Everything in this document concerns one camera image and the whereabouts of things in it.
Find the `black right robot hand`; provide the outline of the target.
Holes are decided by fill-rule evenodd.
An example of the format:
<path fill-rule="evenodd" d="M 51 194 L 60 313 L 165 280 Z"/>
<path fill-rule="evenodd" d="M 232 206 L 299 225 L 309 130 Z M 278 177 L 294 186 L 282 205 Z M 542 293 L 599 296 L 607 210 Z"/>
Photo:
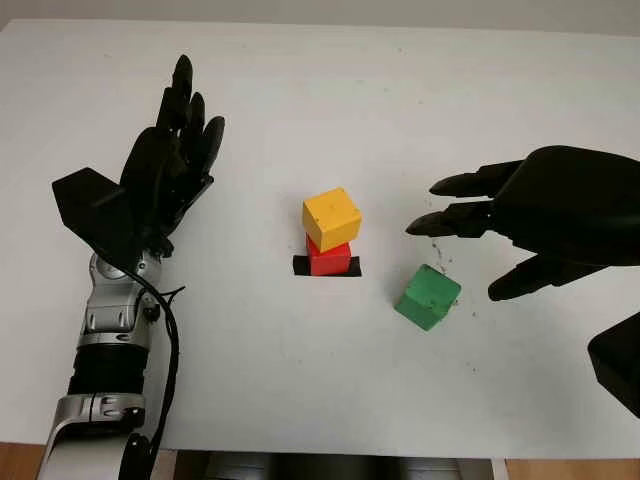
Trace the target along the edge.
<path fill-rule="evenodd" d="M 444 178 L 429 191 L 455 201 L 414 220 L 408 234 L 479 238 L 493 231 L 531 252 L 489 286 L 493 301 L 639 263 L 639 163 L 631 158 L 545 146 L 523 160 Z"/>

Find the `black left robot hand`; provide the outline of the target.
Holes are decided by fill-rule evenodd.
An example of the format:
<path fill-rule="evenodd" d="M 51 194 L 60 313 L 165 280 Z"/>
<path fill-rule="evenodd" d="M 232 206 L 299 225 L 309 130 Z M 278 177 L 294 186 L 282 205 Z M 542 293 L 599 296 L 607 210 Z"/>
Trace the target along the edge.
<path fill-rule="evenodd" d="M 192 91 L 192 79 L 192 63 L 181 55 L 156 123 L 136 139 L 119 181 L 143 248 L 161 258 L 172 255 L 169 236 L 213 183 L 210 171 L 224 134 L 222 116 L 205 120 L 205 102 Z"/>

